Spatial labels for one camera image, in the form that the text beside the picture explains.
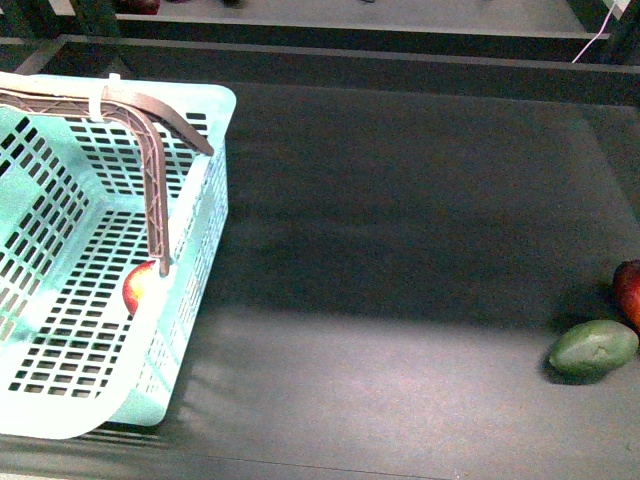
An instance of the basket handle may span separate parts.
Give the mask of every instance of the basket handle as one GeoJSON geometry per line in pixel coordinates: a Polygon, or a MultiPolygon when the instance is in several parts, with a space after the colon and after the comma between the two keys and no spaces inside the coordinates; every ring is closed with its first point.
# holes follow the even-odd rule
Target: basket handle
{"type": "MultiPolygon", "coordinates": [[[[64,80],[45,81],[0,72],[0,105],[32,115],[91,118],[96,87],[72,85],[64,80]]],[[[100,114],[128,128],[138,140],[142,159],[147,248],[169,273],[169,214],[165,156],[162,139],[153,122],[160,123],[193,150],[213,155],[213,148],[196,129],[167,104],[141,93],[102,84],[100,114]]]]}

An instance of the dark gray surface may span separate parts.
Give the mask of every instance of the dark gray surface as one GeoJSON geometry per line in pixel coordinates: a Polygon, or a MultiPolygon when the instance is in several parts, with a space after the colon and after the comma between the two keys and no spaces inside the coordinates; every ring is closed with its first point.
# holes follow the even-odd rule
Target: dark gray surface
{"type": "Polygon", "coordinates": [[[231,87],[231,216],[165,422],[3,437],[3,468],[637,479],[638,360],[581,386],[543,364],[640,251],[637,111],[231,87]]]}
{"type": "Polygon", "coordinates": [[[238,8],[222,2],[163,2],[159,18],[245,21],[268,25],[359,26],[391,29],[583,32],[565,0],[246,0],[238,8]]]}

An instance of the light blue basket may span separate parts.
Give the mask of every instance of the light blue basket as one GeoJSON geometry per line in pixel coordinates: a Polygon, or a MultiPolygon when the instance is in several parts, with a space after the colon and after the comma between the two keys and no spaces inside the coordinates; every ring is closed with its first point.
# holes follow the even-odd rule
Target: light blue basket
{"type": "MultiPolygon", "coordinates": [[[[86,86],[101,80],[73,78],[86,86]]],[[[170,273],[132,318],[121,288],[148,259],[140,159],[119,123],[0,108],[0,433],[70,438],[164,417],[227,216],[220,86],[122,81],[173,107],[214,147],[160,125],[170,273]]]]}

